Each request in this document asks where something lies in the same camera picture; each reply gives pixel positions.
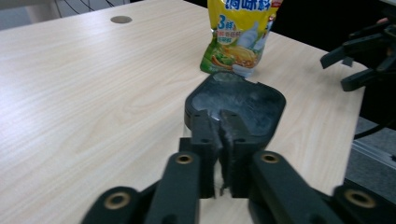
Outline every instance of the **snack bag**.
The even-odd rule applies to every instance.
[[[283,0],[207,0],[212,42],[201,61],[209,74],[233,71],[249,77]]]

